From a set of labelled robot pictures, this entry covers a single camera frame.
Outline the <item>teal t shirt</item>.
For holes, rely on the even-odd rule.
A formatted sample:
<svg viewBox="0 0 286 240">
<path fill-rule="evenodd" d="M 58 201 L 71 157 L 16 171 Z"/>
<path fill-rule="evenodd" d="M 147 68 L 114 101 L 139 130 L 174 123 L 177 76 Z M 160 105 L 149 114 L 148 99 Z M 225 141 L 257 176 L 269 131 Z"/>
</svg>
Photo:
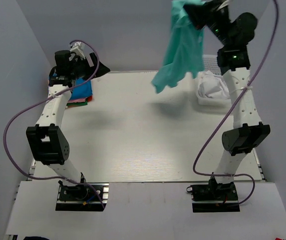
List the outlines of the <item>teal t shirt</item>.
<svg viewBox="0 0 286 240">
<path fill-rule="evenodd" d="M 204 71 L 203 30 L 197 30 L 184 10 L 185 4 L 201 6 L 202 0 L 174 0 L 171 7 L 170 40 L 162 67 L 151 81 L 156 93 L 165 87 L 174 88 L 178 82 L 191 73 L 195 78 Z"/>
</svg>

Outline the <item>white t shirt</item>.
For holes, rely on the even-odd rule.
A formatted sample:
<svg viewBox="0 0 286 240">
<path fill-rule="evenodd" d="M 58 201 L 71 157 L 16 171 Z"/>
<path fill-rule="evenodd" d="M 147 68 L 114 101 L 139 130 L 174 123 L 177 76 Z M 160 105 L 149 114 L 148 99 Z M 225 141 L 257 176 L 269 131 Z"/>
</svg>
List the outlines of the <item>white t shirt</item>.
<svg viewBox="0 0 286 240">
<path fill-rule="evenodd" d="M 197 75 L 198 94 L 207 99 L 230 99 L 229 90 L 223 78 L 211 71 L 202 71 Z"/>
</svg>

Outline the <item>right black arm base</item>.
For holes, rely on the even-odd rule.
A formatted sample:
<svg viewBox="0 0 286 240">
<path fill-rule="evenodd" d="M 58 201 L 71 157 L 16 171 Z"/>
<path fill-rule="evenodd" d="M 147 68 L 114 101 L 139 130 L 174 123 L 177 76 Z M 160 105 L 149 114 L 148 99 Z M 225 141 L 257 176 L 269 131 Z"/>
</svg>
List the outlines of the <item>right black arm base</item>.
<svg viewBox="0 0 286 240">
<path fill-rule="evenodd" d="M 211 177 L 206 184 L 194 184 L 186 188 L 191 194 L 194 213 L 235 213 L 240 211 L 238 195 L 233 182 L 217 183 Z"/>
</svg>

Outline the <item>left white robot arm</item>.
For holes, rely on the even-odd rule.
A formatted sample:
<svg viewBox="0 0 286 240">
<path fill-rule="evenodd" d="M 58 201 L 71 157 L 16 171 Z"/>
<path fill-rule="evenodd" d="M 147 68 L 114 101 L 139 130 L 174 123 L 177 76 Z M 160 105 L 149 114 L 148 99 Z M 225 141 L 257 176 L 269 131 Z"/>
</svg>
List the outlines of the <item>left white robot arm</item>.
<svg viewBox="0 0 286 240">
<path fill-rule="evenodd" d="M 75 50 L 55 52 L 55 61 L 56 65 L 49 73 L 49 99 L 36 124 L 27 128 L 26 135 L 34 160 L 51 168 L 65 182 L 72 180 L 71 194 L 82 200 L 88 195 L 88 187 L 82 183 L 83 174 L 69 159 L 70 145 L 61 130 L 62 119 L 76 81 L 101 77 L 109 69 L 94 53 L 86 58 Z"/>
</svg>

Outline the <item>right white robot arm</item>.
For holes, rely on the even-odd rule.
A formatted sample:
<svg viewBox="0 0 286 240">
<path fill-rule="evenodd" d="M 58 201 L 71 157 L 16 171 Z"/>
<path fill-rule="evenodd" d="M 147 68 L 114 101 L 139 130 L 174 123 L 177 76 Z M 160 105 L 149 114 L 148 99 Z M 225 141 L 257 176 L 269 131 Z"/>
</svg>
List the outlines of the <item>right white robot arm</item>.
<svg viewBox="0 0 286 240">
<path fill-rule="evenodd" d="M 248 43 L 255 36 L 257 18 L 244 12 L 234 21 L 229 18 L 228 3 L 212 0 L 203 5 L 187 3 L 184 10 L 197 28 L 208 27 L 223 47 L 217 52 L 217 64 L 227 85 L 233 114 L 233 129 L 222 134 L 224 152 L 217 169 L 211 174 L 216 182 L 208 188 L 209 195 L 221 199 L 227 193 L 241 161 L 270 133 L 262 123 L 255 106 L 250 80 Z"/>
</svg>

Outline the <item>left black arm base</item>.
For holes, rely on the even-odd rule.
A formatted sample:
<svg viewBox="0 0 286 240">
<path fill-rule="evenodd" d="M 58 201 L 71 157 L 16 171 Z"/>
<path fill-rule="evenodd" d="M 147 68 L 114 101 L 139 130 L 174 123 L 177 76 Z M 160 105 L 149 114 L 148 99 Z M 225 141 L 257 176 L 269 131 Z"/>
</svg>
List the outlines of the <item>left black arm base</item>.
<svg viewBox="0 0 286 240">
<path fill-rule="evenodd" d="M 109 184 L 93 183 L 88 186 L 66 186 L 60 183 L 56 211 L 61 212 L 102 212 L 108 201 Z"/>
</svg>

